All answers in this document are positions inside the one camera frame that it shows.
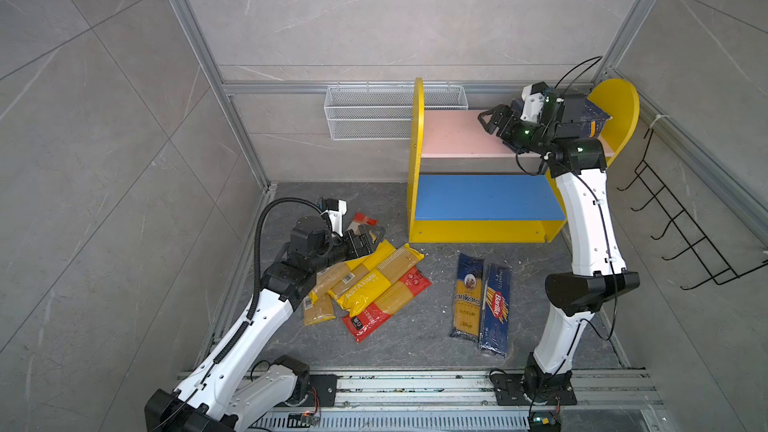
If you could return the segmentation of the blue Barilla spaghetti bag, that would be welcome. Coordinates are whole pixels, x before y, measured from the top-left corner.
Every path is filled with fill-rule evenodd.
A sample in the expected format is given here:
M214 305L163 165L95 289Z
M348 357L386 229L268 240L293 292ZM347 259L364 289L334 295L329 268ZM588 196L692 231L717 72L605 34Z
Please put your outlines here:
M478 344L481 351L505 357L509 350L511 270L490 264L485 274Z

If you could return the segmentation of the blue Barilla rigatoni box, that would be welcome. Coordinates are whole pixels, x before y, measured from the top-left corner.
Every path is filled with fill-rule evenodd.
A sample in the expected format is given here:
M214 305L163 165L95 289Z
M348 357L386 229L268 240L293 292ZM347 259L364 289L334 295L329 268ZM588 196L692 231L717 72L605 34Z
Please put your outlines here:
M612 116L588 98L584 99L584 108L580 116L580 138L598 138Z

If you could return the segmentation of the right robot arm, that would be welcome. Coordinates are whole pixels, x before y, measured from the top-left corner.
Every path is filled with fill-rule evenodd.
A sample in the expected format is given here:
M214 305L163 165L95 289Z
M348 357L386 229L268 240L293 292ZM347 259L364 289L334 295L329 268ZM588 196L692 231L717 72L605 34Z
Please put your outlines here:
M533 121L510 105L478 115L485 132L499 137L511 150L540 156L565 206L572 269L545 280L549 314L522 379L526 398L536 405L568 389L579 341L603 304L617 302L640 284L638 273L627 270L615 238L603 144L581 134L578 120L585 103L585 97L546 95Z

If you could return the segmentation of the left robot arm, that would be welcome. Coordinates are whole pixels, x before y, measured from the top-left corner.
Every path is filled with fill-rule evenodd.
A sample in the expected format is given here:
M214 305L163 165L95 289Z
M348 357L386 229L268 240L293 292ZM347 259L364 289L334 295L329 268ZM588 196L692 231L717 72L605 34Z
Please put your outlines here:
M312 214L299 219L276 260L261 266L262 232L268 214L283 204ZM255 380L245 377L271 337L303 305L319 272L369 258L383 242L378 225L343 227L346 203L278 198L260 213L254 234L253 293L247 307L202 363L171 392L157 390L144 407L149 431L246 431L275 406L299 405L310 392L309 368L281 356Z

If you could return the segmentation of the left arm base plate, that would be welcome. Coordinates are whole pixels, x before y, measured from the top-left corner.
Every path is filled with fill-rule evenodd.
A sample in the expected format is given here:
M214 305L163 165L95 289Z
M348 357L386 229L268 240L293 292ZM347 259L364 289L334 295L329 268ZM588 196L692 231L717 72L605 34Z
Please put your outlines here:
M332 407L335 404L339 377L334 374L310 374L298 379L292 395L276 407Z

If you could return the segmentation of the blue yellow spaghetti bag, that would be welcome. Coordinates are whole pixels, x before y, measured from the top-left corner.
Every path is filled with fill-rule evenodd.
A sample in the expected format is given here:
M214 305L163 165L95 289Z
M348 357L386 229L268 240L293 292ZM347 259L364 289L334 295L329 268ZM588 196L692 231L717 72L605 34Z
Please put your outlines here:
M477 341L483 304L484 260L459 254L451 336Z

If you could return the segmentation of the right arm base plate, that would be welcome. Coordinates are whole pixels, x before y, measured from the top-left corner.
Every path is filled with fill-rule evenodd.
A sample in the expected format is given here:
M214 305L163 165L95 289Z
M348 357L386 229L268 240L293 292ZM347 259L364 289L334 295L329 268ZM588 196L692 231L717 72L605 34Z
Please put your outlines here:
M570 372L553 377L546 375L544 378L492 372L489 379L499 406L577 404Z

